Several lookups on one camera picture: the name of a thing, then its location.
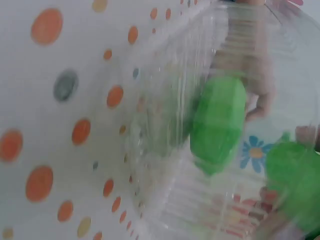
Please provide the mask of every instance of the finger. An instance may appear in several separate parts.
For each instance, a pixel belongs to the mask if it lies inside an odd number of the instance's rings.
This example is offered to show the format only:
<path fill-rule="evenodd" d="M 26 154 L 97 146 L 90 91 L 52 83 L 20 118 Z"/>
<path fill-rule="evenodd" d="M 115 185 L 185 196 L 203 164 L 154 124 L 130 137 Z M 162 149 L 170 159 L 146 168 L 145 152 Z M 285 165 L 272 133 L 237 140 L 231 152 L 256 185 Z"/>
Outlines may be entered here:
<path fill-rule="evenodd" d="M 267 112 L 264 108 L 262 107 L 256 107 L 255 109 L 249 111 L 246 116 L 245 116 L 245 121 L 246 122 L 251 122 L 257 118 L 263 118 L 264 116 L 267 115 Z"/>
<path fill-rule="evenodd" d="M 258 96 L 255 109 L 249 111 L 246 114 L 245 121 L 250 122 L 256 118 L 265 117 L 270 112 L 271 104 L 273 102 L 274 97 L 275 97 L 274 89 L 269 91 L 267 94 Z"/>
<path fill-rule="evenodd" d="M 255 100 L 255 95 L 248 92 L 246 95 L 246 102 L 245 102 L 245 106 L 244 106 L 245 113 L 248 112 L 248 109 L 253 104 L 254 100 Z"/>

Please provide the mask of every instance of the yellow polka dot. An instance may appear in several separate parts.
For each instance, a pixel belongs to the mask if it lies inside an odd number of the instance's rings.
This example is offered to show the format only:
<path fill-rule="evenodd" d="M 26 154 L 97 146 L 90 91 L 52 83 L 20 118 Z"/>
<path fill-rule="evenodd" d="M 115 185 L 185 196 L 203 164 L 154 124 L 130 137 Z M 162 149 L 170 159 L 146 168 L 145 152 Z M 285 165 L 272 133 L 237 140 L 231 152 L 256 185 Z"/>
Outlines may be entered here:
<path fill-rule="evenodd" d="M 108 0 L 94 0 L 92 3 L 92 9 L 96 13 L 102 13 L 106 10 Z"/>
<path fill-rule="evenodd" d="M 122 126 L 120 127 L 120 129 L 119 129 L 119 134 L 122 135 L 122 134 L 125 133 L 125 131 L 126 131 L 126 126 L 125 126 L 125 125 L 122 125 Z"/>
<path fill-rule="evenodd" d="M 14 237 L 14 230 L 11 227 L 7 227 L 2 232 L 3 239 L 12 239 Z"/>
<path fill-rule="evenodd" d="M 77 230 L 77 236 L 78 238 L 83 238 L 89 231 L 91 226 L 91 218 L 86 216 L 84 219 L 81 220 L 78 230 Z"/>

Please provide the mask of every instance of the clear plastic container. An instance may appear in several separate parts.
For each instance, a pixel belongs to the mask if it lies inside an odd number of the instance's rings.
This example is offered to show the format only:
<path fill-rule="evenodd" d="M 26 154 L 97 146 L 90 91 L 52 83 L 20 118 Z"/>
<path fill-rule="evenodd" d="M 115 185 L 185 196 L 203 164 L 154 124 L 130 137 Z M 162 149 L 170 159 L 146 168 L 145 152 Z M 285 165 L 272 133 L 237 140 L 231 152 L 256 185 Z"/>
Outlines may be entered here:
<path fill-rule="evenodd" d="M 136 184 L 135 195 L 139 195 L 135 198 L 138 199 L 137 211 L 144 215 L 150 239 L 250 239 L 260 223 L 286 202 L 291 188 L 268 179 L 263 173 L 245 171 L 239 164 L 244 157 L 243 136 L 263 136 L 264 140 L 275 144 L 284 140 L 282 136 L 295 136 L 297 126 L 318 125 L 314 82 L 317 70 L 311 56 L 319 51 L 312 52 L 301 36 L 301 29 L 306 29 L 293 25 L 288 18 L 290 14 L 283 14 L 269 2 L 258 8 L 215 2 L 189 19 L 188 24 L 177 23 L 172 34 L 158 41 L 144 55 L 145 65 L 140 70 L 141 80 L 134 96 L 137 107 L 127 149 Z M 258 15 L 265 23 L 264 46 L 250 43 L 257 35 Z M 228 56 L 228 64 L 217 63 L 221 51 L 234 56 Z M 224 148 L 227 156 L 204 161 L 195 154 L 199 151 L 192 150 L 200 138 L 193 136 L 192 131 L 199 119 L 205 119 L 197 115 L 208 83 L 230 76 L 249 81 L 261 77 L 256 66 L 246 70 L 239 68 L 243 56 L 257 61 L 264 56 L 263 59 L 270 60 L 268 73 L 276 89 L 270 113 L 247 123 L 245 112 L 242 119 L 236 116 L 234 119 L 243 121 L 239 129 L 235 120 L 227 124 L 218 115 L 206 118 L 207 122 L 212 121 L 221 128 L 239 130 L 240 136 L 234 137 L 232 144 L 230 134 L 219 141 L 216 139 L 220 145 L 212 146 L 215 149 L 212 152 L 216 154 L 217 149 L 222 152 Z M 245 90 L 250 96 L 250 87 Z M 217 104 L 235 106 L 237 100 L 243 101 L 243 98 Z M 312 132 L 309 135 L 312 145 L 315 136 Z M 259 155 L 264 159 L 262 165 L 267 154 L 259 148 L 263 144 L 263 141 L 256 142 L 248 150 L 251 158 Z M 300 161 L 302 177 L 308 159 L 302 154 Z M 266 195 L 273 192 L 266 192 L 265 186 L 281 189 L 281 194 L 277 193 L 270 201 Z M 289 223 L 282 226 L 289 228 Z M 300 236 L 295 234 L 296 239 L 305 234 L 303 230 L 298 232 Z"/>

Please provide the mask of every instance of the hand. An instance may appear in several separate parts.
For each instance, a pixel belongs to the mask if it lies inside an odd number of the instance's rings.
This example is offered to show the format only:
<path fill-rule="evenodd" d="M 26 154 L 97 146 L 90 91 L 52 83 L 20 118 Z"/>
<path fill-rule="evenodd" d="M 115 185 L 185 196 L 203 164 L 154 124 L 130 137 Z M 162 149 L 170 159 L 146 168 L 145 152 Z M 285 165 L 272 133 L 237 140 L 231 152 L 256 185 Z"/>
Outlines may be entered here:
<path fill-rule="evenodd" d="M 237 3 L 264 5 L 265 0 L 237 0 Z M 247 91 L 246 110 L 256 95 L 254 109 L 246 113 L 247 122 L 265 117 L 275 97 L 272 65 L 268 58 L 265 8 L 252 8 L 253 20 L 231 19 L 225 43 L 216 51 L 213 67 L 225 71 L 241 72 L 242 83 Z"/>

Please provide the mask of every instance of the orange polka dot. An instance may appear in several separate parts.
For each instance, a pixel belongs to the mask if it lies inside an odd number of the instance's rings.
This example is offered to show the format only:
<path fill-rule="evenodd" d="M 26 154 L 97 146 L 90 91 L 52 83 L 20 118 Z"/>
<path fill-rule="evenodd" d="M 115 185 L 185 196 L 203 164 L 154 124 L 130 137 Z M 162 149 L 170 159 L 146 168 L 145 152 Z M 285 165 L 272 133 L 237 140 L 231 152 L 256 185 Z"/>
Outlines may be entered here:
<path fill-rule="evenodd" d="M 111 208 L 112 213 L 115 213 L 119 209 L 120 203 L 121 203 L 121 197 L 118 196 L 112 204 L 112 208 Z"/>
<path fill-rule="evenodd" d="M 120 220 L 119 220 L 120 224 L 126 219 L 126 216 L 127 216 L 127 211 L 124 211 L 123 213 L 121 213 Z"/>
<path fill-rule="evenodd" d="M 10 129 L 0 139 L 0 158 L 10 163 L 17 159 L 23 147 L 23 137 L 19 130 Z"/>
<path fill-rule="evenodd" d="M 129 221 L 129 222 L 128 222 L 128 224 L 126 225 L 126 230 L 127 230 L 127 231 L 130 229 L 131 224 L 132 224 L 132 222 L 131 222 L 131 221 Z"/>
<path fill-rule="evenodd" d="M 57 214 L 58 221 L 60 223 L 67 222 L 71 218 L 73 211 L 74 211 L 74 204 L 72 203 L 72 201 L 70 200 L 64 201 L 61 204 Z"/>
<path fill-rule="evenodd" d="M 116 85 L 110 89 L 106 98 L 106 104 L 109 108 L 115 108 L 119 105 L 124 96 L 124 90 L 121 86 Z"/>
<path fill-rule="evenodd" d="M 104 60 L 109 60 L 112 57 L 112 50 L 111 49 L 107 49 L 105 50 L 104 54 L 103 54 L 103 59 Z"/>
<path fill-rule="evenodd" d="M 138 38 L 138 28 L 136 26 L 130 27 L 129 33 L 128 33 L 128 42 L 133 45 Z"/>
<path fill-rule="evenodd" d="M 89 134 L 90 134 L 90 129 L 91 129 L 91 123 L 88 119 L 83 118 L 80 119 L 73 128 L 72 132 L 72 142 L 74 145 L 81 145 L 83 144 Z"/>
<path fill-rule="evenodd" d="M 158 9 L 155 7 L 150 12 L 150 18 L 153 19 L 153 20 L 156 19 L 157 14 L 158 14 Z"/>
<path fill-rule="evenodd" d="M 125 125 L 122 125 L 122 126 L 120 127 L 120 129 L 119 129 L 119 134 L 122 135 L 122 134 L 125 133 L 125 131 L 126 131 L 126 126 L 125 126 Z"/>
<path fill-rule="evenodd" d="M 4 240 L 13 239 L 14 237 L 14 230 L 11 227 L 7 227 L 2 231 L 2 237 Z"/>
<path fill-rule="evenodd" d="M 165 19 L 169 20 L 171 17 L 171 9 L 168 8 L 166 11 L 165 11 Z"/>
<path fill-rule="evenodd" d="M 54 174 L 49 166 L 38 166 L 29 175 L 25 185 L 26 198 L 32 203 L 45 200 L 50 194 Z"/>
<path fill-rule="evenodd" d="M 102 240 L 102 232 L 101 231 L 97 232 L 94 235 L 93 240 Z"/>
<path fill-rule="evenodd" d="M 47 8 L 34 20 L 31 37 L 40 45 L 53 44 L 59 37 L 63 25 L 63 17 L 59 9 Z"/>
<path fill-rule="evenodd" d="M 105 198 L 108 197 L 111 194 L 113 189 L 114 189 L 114 180 L 112 178 L 110 178 L 104 184 L 103 196 Z"/>

